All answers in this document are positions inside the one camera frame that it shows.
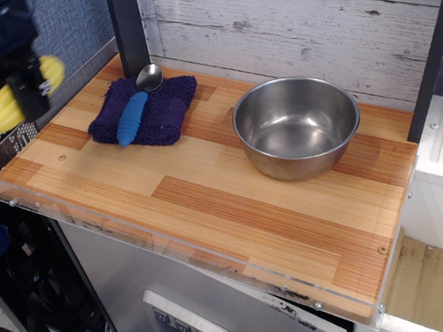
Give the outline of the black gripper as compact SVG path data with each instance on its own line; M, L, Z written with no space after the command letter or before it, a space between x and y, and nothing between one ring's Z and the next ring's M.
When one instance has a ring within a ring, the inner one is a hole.
M27 0L0 0L0 88L6 82L27 121L50 110L50 87L33 51L38 31Z

